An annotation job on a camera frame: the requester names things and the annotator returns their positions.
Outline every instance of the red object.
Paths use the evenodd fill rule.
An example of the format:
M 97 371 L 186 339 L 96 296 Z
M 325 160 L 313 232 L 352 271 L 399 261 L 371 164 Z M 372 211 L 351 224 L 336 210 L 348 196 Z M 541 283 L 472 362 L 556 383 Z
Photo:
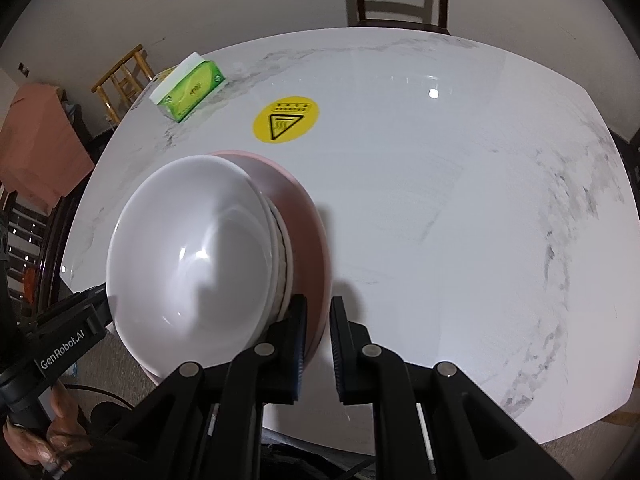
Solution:
M 56 88 L 26 84 L 0 130 L 0 182 L 49 214 L 94 168 Z

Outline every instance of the hand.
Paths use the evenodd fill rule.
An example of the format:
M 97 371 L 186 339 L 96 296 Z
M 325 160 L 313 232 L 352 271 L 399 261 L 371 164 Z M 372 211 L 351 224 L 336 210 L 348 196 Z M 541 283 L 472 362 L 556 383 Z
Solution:
M 46 440 L 14 426 L 9 418 L 2 434 L 9 448 L 25 464 L 47 466 L 55 463 L 67 471 L 71 464 L 60 460 L 60 454 L 87 450 L 91 446 L 87 440 L 78 439 L 78 436 L 86 436 L 86 431 L 78 424 L 78 403 L 60 381 L 51 389 L 51 408 L 56 418 L 47 429 Z

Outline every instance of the warning triangle symbol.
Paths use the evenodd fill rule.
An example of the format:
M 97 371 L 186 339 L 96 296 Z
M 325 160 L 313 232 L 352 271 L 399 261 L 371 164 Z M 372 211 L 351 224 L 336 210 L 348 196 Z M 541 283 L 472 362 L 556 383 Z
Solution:
M 271 140 L 276 140 L 294 124 L 304 119 L 304 115 L 292 114 L 271 114 L 269 116 L 269 127 L 271 129 Z

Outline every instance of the tabletop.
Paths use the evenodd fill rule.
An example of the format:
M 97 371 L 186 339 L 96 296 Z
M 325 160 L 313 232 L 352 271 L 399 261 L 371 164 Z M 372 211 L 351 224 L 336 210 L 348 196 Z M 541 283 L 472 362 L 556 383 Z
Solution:
M 73 291 L 104 282 L 114 226 L 146 177 L 182 156 L 247 150 L 309 192 L 333 293 L 374 342 L 408 362 L 455 362 L 539 442 L 626 401 L 640 352 L 638 213 L 583 88 L 411 30 L 311 30 L 205 58 L 228 78 L 220 92 L 176 124 L 145 90 L 102 154 L 63 257 Z M 255 118 L 288 96 L 315 103 L 317 121 L 289 139 L 280 124 L 288 142 L 259 140 Z M 300 402 L 267 406 L 264 425 L 374 449 L 370 406 L 338 402 L 328 333 Z

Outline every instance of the floor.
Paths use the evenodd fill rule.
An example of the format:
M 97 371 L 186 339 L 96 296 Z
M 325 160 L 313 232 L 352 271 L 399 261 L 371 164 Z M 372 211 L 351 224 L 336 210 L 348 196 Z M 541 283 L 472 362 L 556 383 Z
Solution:
M 124 345 L 111 334 L 80 359 L 77 378 L 67 380 L 108 390 L 133 405 L 154 387 Z M 91 413 L 92 407 L 98 402 L 108 400 L 101 394 L 76 393 L 85 413 Z M 596 422 L 543 447 L 576 480 L 599 480 L 632 432 L 632 428 Z

